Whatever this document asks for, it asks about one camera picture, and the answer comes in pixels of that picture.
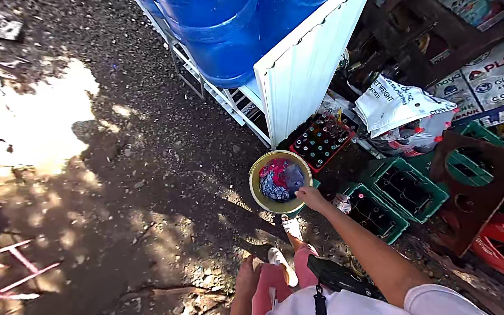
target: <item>white shirt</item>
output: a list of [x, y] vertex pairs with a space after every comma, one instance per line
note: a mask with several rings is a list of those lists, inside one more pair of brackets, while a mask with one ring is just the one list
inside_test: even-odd
[[[276, 303], [266, 315], [315, 315], [316, 287], [310, 286]], [[328, 315], [486, 315], [456, 291], [437, 284], [424, 284], [408, 291], [404, 309], [386, 302], [342, 290], [323, 290]]]

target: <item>human arm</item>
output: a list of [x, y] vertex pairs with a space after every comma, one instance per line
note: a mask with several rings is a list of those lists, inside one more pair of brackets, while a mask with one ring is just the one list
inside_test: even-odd
[[390, 304], [403, 308], [411, 288], [430, 282], [392, 247], [324, 199], [316, 188], [302, 187], [297, 197], [330, 221]]
[[230, 315], [251, 315], [252, 297], [258, 288], [262, 265], [257, 265], [256, 270], [252, 266], [254, 256], [248, 256], [242, 263], [239, 274], [236, 276], [234, 286], [235, 298], [232, 300]]

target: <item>black bag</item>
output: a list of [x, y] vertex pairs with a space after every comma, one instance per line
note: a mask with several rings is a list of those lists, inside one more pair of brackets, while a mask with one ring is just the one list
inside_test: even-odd
[[332, 291], [339, 292], [341, 290], [348, 290], [359, 295], [386, 302], [384, 295], [382, 295], [374, 284], [369, 283], [365, 277], [357, 276], [347, 267], [312, 254], [309, 255], [307, 266], [318, 278], [318, 282]]

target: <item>hand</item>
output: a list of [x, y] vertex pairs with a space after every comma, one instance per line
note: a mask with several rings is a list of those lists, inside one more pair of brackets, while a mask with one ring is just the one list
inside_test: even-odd
[[236, 283], [234, 286], [234, 296], [239, 296], [244, 299], [252, 299], [258, 288], [258, 281], [260, 280], [260, 272], [262, 265], [258, 265], [256, 270], [252, 266], [254, 256], [248, 256], [242, 263], [239, 274], [236, 276]]
[[296, 192], [297, 198], [304, 201], [304, 203], [315, 211], [320, 211], [324, 206], [330, 204], [320, 192], [314, 187], [301, 187]]

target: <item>person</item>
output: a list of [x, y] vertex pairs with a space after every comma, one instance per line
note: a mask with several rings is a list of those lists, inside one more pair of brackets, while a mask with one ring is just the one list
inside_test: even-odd
[[[316, 188], [302, 187], [297, 197], [328, 219], [388, 301], [322, 286], [326, 298], [322, 314], [485, 315], [456, 291], [431, 284], [407, 259], [339, 211]], [[254, 257], [248, 256], [236, 277], [230, 315], [320, 315], [313, 297], [318, 279], [307, 267], [308, 256], [318, 254], [302, 240], [298, 222], [285, 217], [282, 222], [295, 251], [295, 271], [276, 248], [268, 253], [270, 263], [256, 269]], [[296, 283], [300, 290], [291, 293], [289, 285]]]

